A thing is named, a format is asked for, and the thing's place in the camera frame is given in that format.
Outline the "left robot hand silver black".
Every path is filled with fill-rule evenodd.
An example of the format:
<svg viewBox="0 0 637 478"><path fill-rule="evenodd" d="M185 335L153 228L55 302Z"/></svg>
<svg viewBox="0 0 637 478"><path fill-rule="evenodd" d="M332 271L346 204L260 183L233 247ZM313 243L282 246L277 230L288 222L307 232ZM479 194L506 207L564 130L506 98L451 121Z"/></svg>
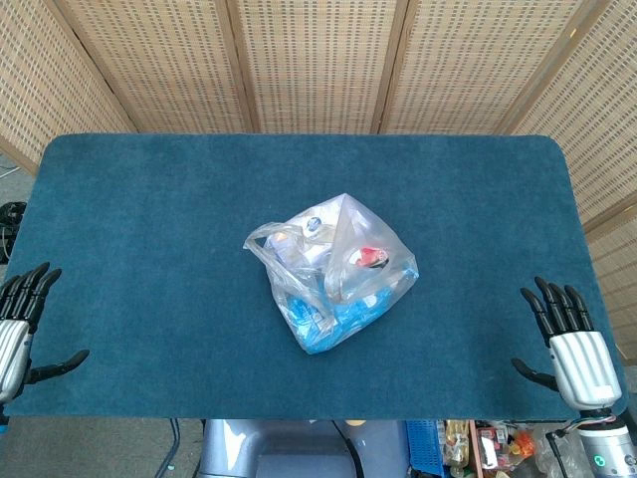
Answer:
<svg viewBox="0 0 637 478"><path fill-rule="evenodd" d="M31 347L50 289L62 271L45 262L10 278L1 285L1 404L22 393L26 385L64 375L79 367L90 355L80 350L71 358L34 367Z"/></svg>

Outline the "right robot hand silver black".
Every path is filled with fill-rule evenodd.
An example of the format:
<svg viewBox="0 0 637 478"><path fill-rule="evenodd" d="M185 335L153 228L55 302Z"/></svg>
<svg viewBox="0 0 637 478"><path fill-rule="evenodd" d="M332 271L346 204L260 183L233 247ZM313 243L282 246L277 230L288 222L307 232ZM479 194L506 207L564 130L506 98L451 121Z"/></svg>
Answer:
<svg viewBox="0 0 637 478"><path fill-rule="evenodd" d="M536 276L540 291L521 294L529 304L547 348L553 373L539 372L522 359L512 365L525 379L559 393L581 415L604 416L622 391L609 348L594 328L582 296L569 285L560 287Z"/></svg>

